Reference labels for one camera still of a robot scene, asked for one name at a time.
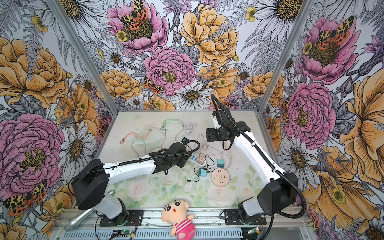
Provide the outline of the pink plug adapter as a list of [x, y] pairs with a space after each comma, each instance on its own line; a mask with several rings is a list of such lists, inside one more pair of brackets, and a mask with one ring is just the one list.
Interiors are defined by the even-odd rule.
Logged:
[[198, 158], [196, 160], [196, 164], [198, 164], [200, 166], [204, 166], [206, 164], [205, 158], [203, 158], [202, 156], [198, 156]]

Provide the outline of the teal adapter with black cable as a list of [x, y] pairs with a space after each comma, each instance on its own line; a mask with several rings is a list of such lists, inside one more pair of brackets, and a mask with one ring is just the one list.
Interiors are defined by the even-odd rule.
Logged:
[[203, 169], [203, 168], [199, 168], [198, 170], [198, 176], [199, 177], [206, 177], [207, 176], [207, 170]]

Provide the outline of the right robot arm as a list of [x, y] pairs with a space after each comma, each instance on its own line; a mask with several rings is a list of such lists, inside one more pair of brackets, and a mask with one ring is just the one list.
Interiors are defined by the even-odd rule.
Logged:
[[229, 109], [213, 112], [214, 127], [206, 130], [208, 142], [229, 141], [232, 147], [241, 151], [262, 181], [262, 190], [239, 205], [243, 219], [255, 215], [280, 216], [299, 219], [306, 214], [307, 205], [298, 187], [298, 178], [286, 173], [260, 146], [251, 129], [243, 122], [236, 122]]

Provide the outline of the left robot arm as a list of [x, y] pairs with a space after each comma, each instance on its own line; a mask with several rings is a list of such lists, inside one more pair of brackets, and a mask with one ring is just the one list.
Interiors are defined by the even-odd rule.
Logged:
[[167, 149], [151, 152], [136, 160], [120, 163], [102, 163], [94, 159], [72, 180], [73, 194], [81, 211], [92, 209], [104, 220], [119, 226], [129, 219], [129, 212], [123, 201], [107, 191], [115, 183], [142, 175], [168, 174], [172, 167], [183, 168], [188, 159], [200, 148], [197, 140], [183, 138]]

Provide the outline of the white blue power strip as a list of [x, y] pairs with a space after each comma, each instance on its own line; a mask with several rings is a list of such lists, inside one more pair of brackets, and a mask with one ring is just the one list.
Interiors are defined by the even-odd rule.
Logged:
[[201, 156], [197, 154], [191, 154], [191, 156], [188, 158], [188, 162], [191, 165], [198, 166], [199, 168], [202, 168], [206, 164], [206, 160]]

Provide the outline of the round pink socket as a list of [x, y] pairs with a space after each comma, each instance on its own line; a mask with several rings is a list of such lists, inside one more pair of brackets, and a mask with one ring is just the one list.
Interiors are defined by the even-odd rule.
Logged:
[[230, 182], [230, 174], [223, 168], [215, 169], [211, 174], [213, 185], [218, 188], [223, 188]]

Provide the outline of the plush doll pink dress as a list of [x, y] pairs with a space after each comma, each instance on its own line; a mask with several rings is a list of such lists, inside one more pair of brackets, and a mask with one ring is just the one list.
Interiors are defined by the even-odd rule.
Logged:
[[188, 215], [189, 204], [184, 200], [174, 200], [167, 204], [161, 215], [164, 223], [172, 225], [171, 237], [178, 240], [192, 240], [196, 233], [195, 225], [192, 220], [194, 215]]

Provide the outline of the silver microphone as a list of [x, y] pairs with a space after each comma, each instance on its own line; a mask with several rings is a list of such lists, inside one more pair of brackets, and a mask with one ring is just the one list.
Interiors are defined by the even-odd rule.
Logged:
[[83, 220], [85, 220], [89, 215], [91, 215], [93, 212], [95, 212], [94, 209], [90, 208], [88, 210], [82, 211], [75, 217], [68, 220], [64, 225], [63, 229], [65, 232], [71, 232], [73, 231]]

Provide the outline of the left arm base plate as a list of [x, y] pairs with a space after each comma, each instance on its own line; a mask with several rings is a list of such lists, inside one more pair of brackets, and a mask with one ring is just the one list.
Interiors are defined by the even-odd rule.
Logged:
[[144, 210], [127, 210], [113, 219], [102, 215], [100, 227], [139, 227], [142, 225]]

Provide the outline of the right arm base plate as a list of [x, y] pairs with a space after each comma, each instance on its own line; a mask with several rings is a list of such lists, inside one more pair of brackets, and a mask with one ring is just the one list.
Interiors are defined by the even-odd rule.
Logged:
[[225, 220], [227, 226], [261, 226], [267, 224], [266, 218], [261, 214], [249, 216], [245, 211], [240, 209], [224, 209], [223, 219]]

